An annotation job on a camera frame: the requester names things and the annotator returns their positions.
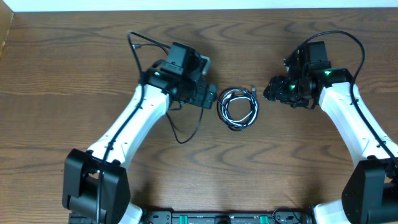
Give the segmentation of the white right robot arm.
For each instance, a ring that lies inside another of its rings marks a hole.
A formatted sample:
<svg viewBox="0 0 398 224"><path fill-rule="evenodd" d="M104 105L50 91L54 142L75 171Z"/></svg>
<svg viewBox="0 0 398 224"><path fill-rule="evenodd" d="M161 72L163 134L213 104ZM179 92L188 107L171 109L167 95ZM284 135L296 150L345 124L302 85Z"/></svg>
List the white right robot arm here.
<svg viewBox="0 0 398 224"><path fill-rule="evenodd" d="M325 43L309 42L285 60L288 75L272 78L269 101L293 108L320 108L344 140L354 171L340 199L312 207L303 223L389 223L397 221L397 144L364 104L345 68L332 68Z"/></svg>

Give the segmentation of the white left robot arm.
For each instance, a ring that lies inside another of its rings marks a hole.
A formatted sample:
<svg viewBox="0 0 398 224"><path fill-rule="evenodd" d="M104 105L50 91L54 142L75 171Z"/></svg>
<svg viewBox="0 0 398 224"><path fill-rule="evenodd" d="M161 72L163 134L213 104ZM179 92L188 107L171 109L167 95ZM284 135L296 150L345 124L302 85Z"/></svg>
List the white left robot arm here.
<svg viewBox="0 0 398 224"><path fill-rule="evenodd" d="M205 80L210 58L174 42L165 59L140 71L131 101L87 150L65 159L62 205L70 223L139 223L143 211L131 203L127 172L153 125L176 101L210 109L217 87Z"/></svg>

